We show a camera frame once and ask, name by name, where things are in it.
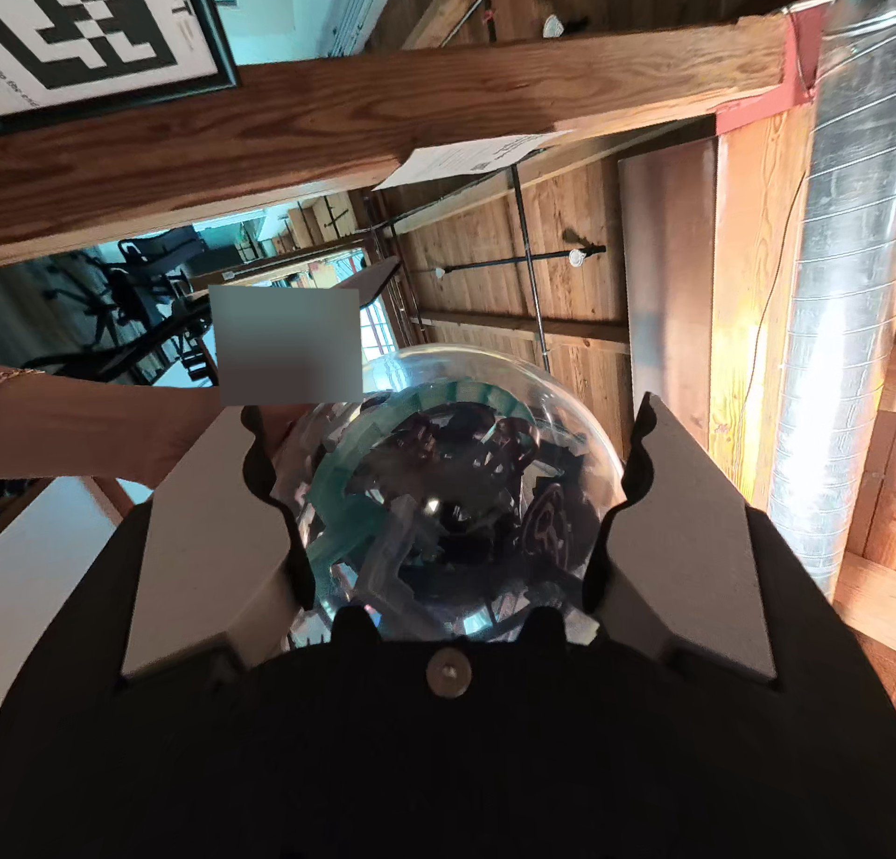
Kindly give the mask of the framed black white tag sign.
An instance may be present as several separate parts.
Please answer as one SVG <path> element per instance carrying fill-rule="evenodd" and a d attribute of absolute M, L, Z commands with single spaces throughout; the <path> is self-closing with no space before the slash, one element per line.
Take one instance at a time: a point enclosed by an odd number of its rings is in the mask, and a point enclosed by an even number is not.
<path fill-rule="evenodd" d="M 1 0 L 1 134 L 233 89 L 215 0 Z"/>

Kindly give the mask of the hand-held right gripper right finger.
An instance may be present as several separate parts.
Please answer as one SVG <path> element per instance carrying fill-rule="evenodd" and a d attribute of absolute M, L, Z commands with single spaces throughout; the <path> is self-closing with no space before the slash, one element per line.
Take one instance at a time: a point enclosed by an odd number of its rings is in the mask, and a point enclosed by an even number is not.
<path fill-rule="evenodd" d="M 657 663 L 686 653 L 772 682 L 745 500 L 650 392 L 635 417 L 622 489 L 582 583 L 583 608 L 599 631 Z"/>

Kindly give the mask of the clear plastic maze ball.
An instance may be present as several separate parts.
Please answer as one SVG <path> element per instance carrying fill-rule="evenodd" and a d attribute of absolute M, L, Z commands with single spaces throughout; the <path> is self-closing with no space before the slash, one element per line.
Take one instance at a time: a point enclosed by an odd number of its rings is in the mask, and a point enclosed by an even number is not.
<path fill-rule="evenodd" d="M 623 463 L 587 406 L 541 368 L 471 346 L 382 356 L 363 385 L 279 450 L 273 496 L 315 581 L 285 647 L 330 641 L 350 606 L 386 640 L 514 641 L 550 607 L 568 641 L 593 641 L 581 584 Z"/>

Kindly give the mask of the black office chair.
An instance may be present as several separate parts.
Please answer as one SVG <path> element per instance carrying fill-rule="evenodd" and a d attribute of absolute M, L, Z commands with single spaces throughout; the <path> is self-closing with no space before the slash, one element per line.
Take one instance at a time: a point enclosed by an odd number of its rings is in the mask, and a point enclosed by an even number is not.
<path fill-rule="evenodd" d="M 166 258 L 140 256 L 132 241 L 120 262 L 84 250 L 51 256 L 46 271 L 56 282 L 42 291 L 51 304 L 66 300 L 94 322 L 91 341 L 79 350 L 33 358 L 40 369 L 96 383 L 160 385 L 176 363 L 186 362 L 192 383 L 218 383 L 203 339 L 211 328 L 206 294 Z"/>

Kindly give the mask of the person's left forearm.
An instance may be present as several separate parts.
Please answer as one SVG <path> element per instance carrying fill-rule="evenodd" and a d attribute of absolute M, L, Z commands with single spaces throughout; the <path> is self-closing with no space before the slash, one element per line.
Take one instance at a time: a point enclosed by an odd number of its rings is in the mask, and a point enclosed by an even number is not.
<path fill-rule="evenodd" d="M 1 477 L 157 487 L 223 412 L 218 387 L 93 383 L 1 368 Z"/>

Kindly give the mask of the grey metal panel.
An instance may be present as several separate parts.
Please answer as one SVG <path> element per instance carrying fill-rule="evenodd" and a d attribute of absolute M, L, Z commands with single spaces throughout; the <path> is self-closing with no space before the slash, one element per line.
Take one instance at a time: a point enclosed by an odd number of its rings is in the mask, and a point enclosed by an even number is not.
<path fill-rule="evenodd" d="M 633 404 L 659 396 L 709 448 L 718 141 L 618 164 Z"/>

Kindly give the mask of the grey sprinkler pipe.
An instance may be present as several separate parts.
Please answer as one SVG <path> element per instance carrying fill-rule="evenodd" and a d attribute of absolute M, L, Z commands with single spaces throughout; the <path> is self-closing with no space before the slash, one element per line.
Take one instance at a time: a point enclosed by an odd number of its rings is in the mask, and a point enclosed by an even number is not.
<path fill-rule="evenodd" d="M 529 275 L 529 282 L 530 282 L 531 293 L 532 293 L 533 312 L 534 312 L 534 317 L 535 317 L 535 321 L 536 321 L 542 364 L 543 364 L 544 370 L 548 374 L 550 374 L 551 373 L 550 354 L 549 354 L 549 349 L 548 349 L 547 343 L 546 343 L 546 335 L 545 335 L 543 318 L 542 318 L 541 309 L 540 309 L 539 288 L 538 288 L 538 283 L 537 283 L 537 278 L 536 278 L 536 273 L 535 273 L 535 264 L 534 264 L 535 260 L 534 260 L 533 254 L 532 254 L 531 240 L 530 240 L 530 235 L 529 235 L 527 218 L 525 215 L 524 202 L 523 202 L 522 190 L 521 190 L 521 179 L 520 179 L 520 175 L 519 175 L 518 164 L 517 163 L 511 164 L 509 171 L 510 171 L 510 176 L 511 176 L 514 200 L 516 203 L 517 213 L 518 213 L 518 217 L 519 217 L 519 224 L 520 224 L 521 238 L 522 238 L 522 243 L 523 243 L 523 248 L 524 248 L 525 260 L 526 260 L 526 267 L 527 267 L 527 271 L 528 271 L 528 275 Z"/>

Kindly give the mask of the black track light rail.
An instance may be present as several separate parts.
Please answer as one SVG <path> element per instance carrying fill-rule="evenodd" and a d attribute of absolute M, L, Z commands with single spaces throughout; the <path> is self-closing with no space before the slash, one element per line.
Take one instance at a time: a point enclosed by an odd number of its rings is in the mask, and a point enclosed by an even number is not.
<path fill-rule="evenodd" d="M 600 254 L 604 254 L 607 252 L 607 247 L 603 244 L 588 244 L 586 246 L 576 246 L 574 248 L 577 248 L 577 247 L 587 250 L 588 258 L 597 256 Z M 567 260 L 568 261 L 569 251 L 570 250 L 533 253 L 533 256 L 534 256 L 535 261 L 541 261 L 541 260 Z M 448 274 L 451 274 L 454 272 L 459 272 L 459 271 L 470 271 L 470 270 L 503 267 L 503 266 L 521 264 L 524 262 L 526 262 L 525 256 L 516 256 L 516 257 L 497 259 L 497 260 L 455 263 L 455 264 L 448 264 L 448 265 L 437 266 L 437 267 L 442 267 L 442 268 L 448 270 L 449 272 L 445 275 L 445 276 L 447 276 Z"/>

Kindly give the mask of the white paper sheet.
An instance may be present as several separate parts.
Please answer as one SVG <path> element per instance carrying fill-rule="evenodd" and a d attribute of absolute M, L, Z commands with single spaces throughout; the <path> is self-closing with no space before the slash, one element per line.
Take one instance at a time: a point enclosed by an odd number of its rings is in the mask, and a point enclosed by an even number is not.
<path fill-rule="evenodd" d="M 543 134 L 508 135 L 460 141 L 436 147 L 415 148 L 400 167 L 375 187 L 375 191 L 461 175 L 491 174 L 509 168 L 532 151 L 565 137 L 569 133 L 571 130 Z"/>

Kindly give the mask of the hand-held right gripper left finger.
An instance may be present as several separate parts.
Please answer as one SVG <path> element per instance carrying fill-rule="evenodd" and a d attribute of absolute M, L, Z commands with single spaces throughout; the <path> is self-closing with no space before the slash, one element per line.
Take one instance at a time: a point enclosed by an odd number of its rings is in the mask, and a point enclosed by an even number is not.
<path fill-rule="evenodd" d="M 155 490 L 122 664 L 126 677 L 224 649 L 272 658 L 315 579 L 255 406 L 229 407 Z"/>

